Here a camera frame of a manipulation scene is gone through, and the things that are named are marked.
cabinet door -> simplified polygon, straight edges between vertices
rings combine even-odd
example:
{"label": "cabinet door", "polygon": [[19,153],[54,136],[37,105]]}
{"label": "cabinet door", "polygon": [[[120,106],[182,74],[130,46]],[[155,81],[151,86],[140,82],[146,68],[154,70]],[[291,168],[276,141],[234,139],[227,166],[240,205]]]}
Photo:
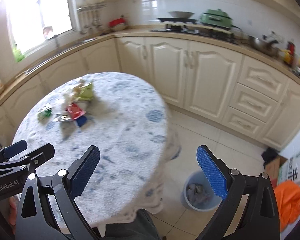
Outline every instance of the cabinet door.
{"label": "cabinet door", "polygon": [[221,122],[233,92],[242,54],[192,41],[185,109]]}
{"label": "cabinet door", "polygon": [[289,80],[283,99],[257,139],[281,150],[292,140],[299,129],[300,86],[293,80]]}
{"label": "cabinet door", "polygon": [[287,81],[288,77],[273,67],[245,57],[239,83],[279,101]]}
{"label": "cabinet door", "polygon": [[0,107],[0,143],[7,147],[11,145],[16,128],[9,120],[5,110]]}
{"label": "cabinet door", "polygon": [[237,83],[230,106],[266,122],[277,104],[273,99]]}
{"label": "cabinet door", "polygon": [[87,74],[79,52],[52,64],[39,73],[45,87],[51,92],[64,83]]}
{"label": "cabinet door", "polygon": [[167,103],[183,107],[188,41],[146,38],[151,84]]}
{"label": "cabinet door", "polygon": [[117,38],[122,72],[150,82],[143,37]]}
{"label": "cabinet door", "polygon": [[114,39],[82,49],[80,53],[85,58],[89,73],[120,72]]}
{"label": "cabinet door", "polygon": [[34,76],[3,103],[3,108],[11,117],[13,124],[18,127],[32,107],[45,95],[46,92],[40,79],[38,76]]}

white tile floor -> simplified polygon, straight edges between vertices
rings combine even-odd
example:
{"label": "white tile floor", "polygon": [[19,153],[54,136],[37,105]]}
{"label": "white tile floor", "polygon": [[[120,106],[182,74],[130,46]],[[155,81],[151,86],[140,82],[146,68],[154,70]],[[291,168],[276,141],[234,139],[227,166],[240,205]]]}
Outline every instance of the white tile floor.
{"label": "white tile floor", "polygon": [[[181,204],[186,179],[200,169],[196,160],[197,148],[206,144],[229,168],[237,168],[242,174],[251,176],[258,176],[264,171],[261,157],[264,149],[182,113],[173,110],[171,113],[172,122],[179,133],[182,151],[177,159],[166,164],[164,209],[151,217],[159,234],[167,236],[168,240],[195,240],[215,212],[192,211]],[[234,232],[246,201],[246,196],[242,197],[226,234]]]}

round table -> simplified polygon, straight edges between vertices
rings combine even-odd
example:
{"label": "round table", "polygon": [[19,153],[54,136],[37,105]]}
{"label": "round table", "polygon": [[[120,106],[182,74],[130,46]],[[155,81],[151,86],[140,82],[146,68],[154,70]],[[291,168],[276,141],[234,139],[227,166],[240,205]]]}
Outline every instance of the round table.
{"label": "round table", "polygon": [[[78,78],[49,93],[27,114],[13,143],[24,139],[28,148],[13,159],[51,143],[55,156],[36,171],[39,177],[50,176],[67,169],[95,145],[100,149],[100,162],[75,199],[90,226],[132,222],[141,208],[159,212],[164,164],[181,150],[167,105],[150,84],[129,74],[106,72],[82,78],[93,83],[95,95],[87,108],[87,123],[79,128],[76,122],[53,121],[55,113],[61,112],[63,94],[78,84]],[[47,103],[53,114],[38,121],[37,112]],[[55,198],[49,199],[64,228]]]}

gas stove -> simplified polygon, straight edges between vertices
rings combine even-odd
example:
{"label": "gas stove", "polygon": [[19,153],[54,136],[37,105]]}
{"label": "gas stove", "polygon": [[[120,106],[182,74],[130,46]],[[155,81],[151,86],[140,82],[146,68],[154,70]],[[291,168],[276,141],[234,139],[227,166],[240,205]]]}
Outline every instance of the gas stove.
{"label": "gas stove", "polygon": [[228,30],[220,28],[209,27],[205,25],[196,24],[194,19],[183,18],[158,18],[161,22],[165,22],[165,27],[162,29],[150,30],[151,32],[170,32],[170,33],[183,33],[197,35],[207,38],[213,38],[221,41],[226,41],[232,44],[238,44],[234,34]]}

orange cloth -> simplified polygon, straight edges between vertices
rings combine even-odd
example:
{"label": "orange cloth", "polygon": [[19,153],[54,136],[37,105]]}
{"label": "orange cloth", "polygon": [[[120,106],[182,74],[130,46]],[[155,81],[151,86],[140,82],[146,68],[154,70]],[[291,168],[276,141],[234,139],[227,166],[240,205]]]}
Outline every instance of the orange cloth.
{"label": "orange cloth", "polygon": [[279,210],[280,231],[282,232],[288,224],[293,223],[300,215],[300,186],[287,180],[274,189],[274,194]]}

